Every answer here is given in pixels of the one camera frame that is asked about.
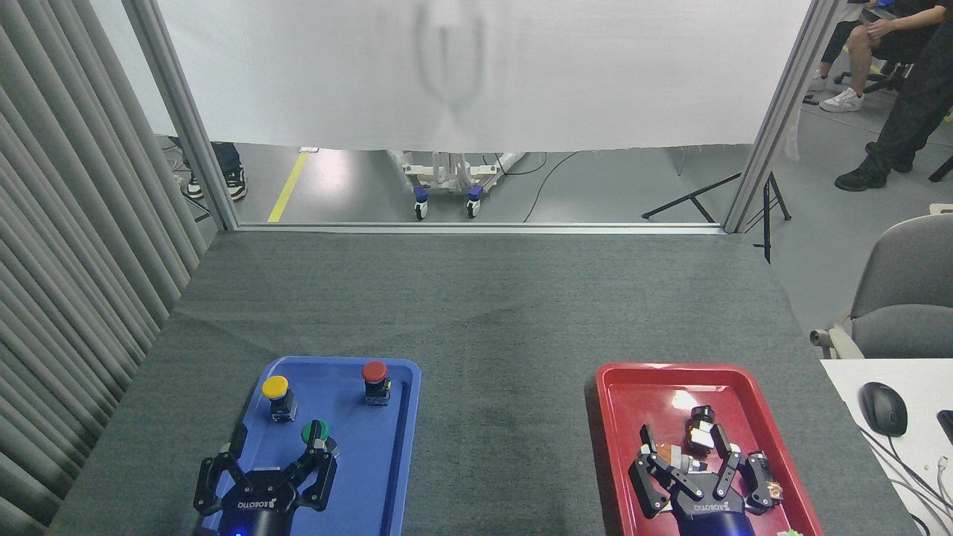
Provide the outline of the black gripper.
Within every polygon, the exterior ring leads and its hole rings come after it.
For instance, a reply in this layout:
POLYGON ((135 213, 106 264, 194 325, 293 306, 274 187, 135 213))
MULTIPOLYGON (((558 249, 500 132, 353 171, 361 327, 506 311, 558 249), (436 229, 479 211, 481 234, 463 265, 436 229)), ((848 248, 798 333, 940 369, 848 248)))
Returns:
POLYGON ((673 485, 677 494, 672 497, 672 511, 680 535, 755 535, 745 510, 753 514, 765 514, 772 509, 772 491, 769 478, 772 475, 765 451, 755 450, 745 457, 733 447, 721 424, 711 430, 715 450, 722 460, 717 482, 711 497, 705 497, 696 485, 677 465, 671 465, 658 455, 649 424, 641 425, 641 447, 629 468, 629 477, 643 516, 653 519, 666 506, 670 496, 658 491, 653 482, 673 485), (732 488, 736 473, 742 472, 748 495, 743 498, 732 488))
POLYGON ((200 465, 194 508, 201 516, 220 512, 217 535, 289 535, 299 506, 327 508, 337 471, 340 448, 330 436, 326 421, 310 421, 302 433, 305 451, 288 468, 243 472, 238 464, 247 427, 237 423, 228 444, 200 465), (228 472, 234 485, 217 495, 221 474, 228 472))

